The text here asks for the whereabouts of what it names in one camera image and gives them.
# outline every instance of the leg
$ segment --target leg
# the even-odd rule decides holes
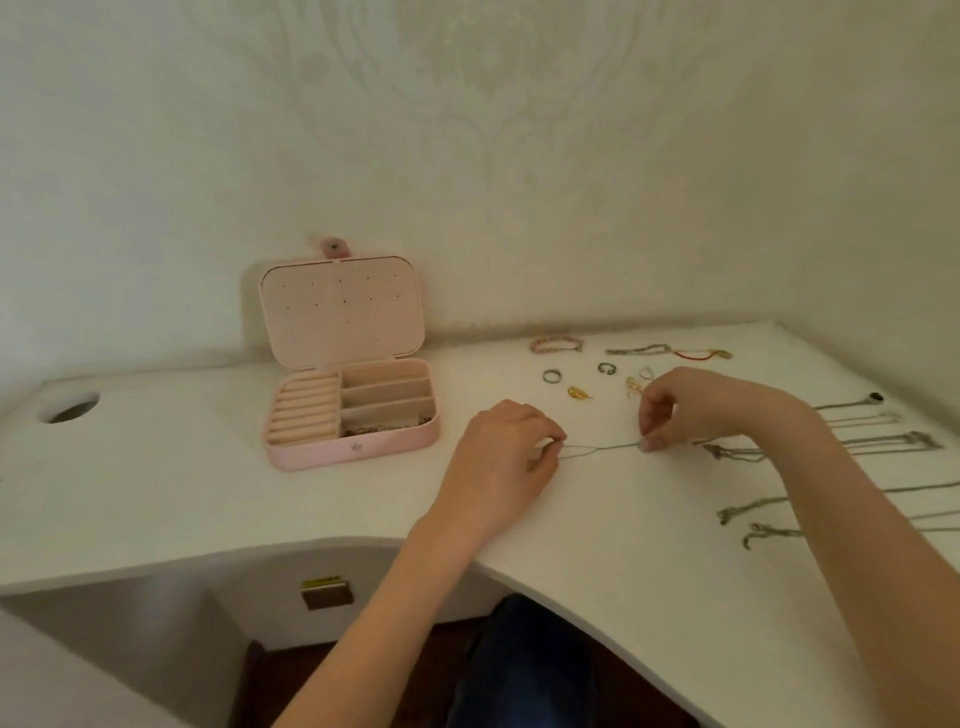
[[[511,595],[484,626],[446,728],[588,728],[592,681],[578,630]]]

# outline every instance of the white table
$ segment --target white table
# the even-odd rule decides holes
[[[584,352],[533,355],[526,341],[425,352],[444,435],[434,446],[300,473],[271,468],[258,436],[282,371],[255,364],[48,384],[0,422],[0,594],[177,564],[308,546],[389,544],[436,494],[467,420],[503,398],[558,420],[571,444],[633,441],[636,399],[626,374],[659,375],[672,355],[610,357],[606,347],[668,343],[733,352],[694,366],[760,380],[811,403],[876,389],[772,324],[590,336]],[[619,367],[596,371],[600,361]],[[557,367],[561,385],[544,383]],[[594,399],[566,395],[579,386]],[[100,403],[70,423],[37,416],[93,391]],[[902,425],[841,430],[869,436],[919,429],[945,450],[873,455],[880,486],[960,477],[955,439],[899,401]],[[480,567],[550,605],[703,719],[728,726],[862,726],[880,718],[864,672],[806,545],[770,539],[744,550],[750,521],[790,527],[771,506],[720,526],[715,512],[782,492],[766,463],[716,461],[699,448],[617,449],[563,462],[534,512],[481,554]],[[957,507],[960,492],[897,497],[905,512]],[[960,534],[932,538],[960,563]]]

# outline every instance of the person's right arm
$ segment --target person's right arm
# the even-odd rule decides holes
[[[643,393],[641,446],[745,434],[780,473],[810,550],[896,726],[960,726],[960,575],[790,395],[677,368]]]

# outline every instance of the dark floor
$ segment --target dark floor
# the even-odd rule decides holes
[[[467,648],[483,621],[467,619],[433,628],[396,711],[394,728],[437,725],[464,674]],[[593,645],[596,666],[596,728],[697,726],[691,716],[606,647],[587,639]],[[269,728],[332,647],[333,643],[315,644],[276,652],[253,647],[230,728]]]

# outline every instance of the open jewelry box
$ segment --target open jewelry box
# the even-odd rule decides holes
[[[260,279],[276,360],[298,370],[274,392],[263,427],[283,471],[425,448],[440,418],[422,359],[413,266],[396,255],[352,257],[339,238],[326,259],[279,263]]]

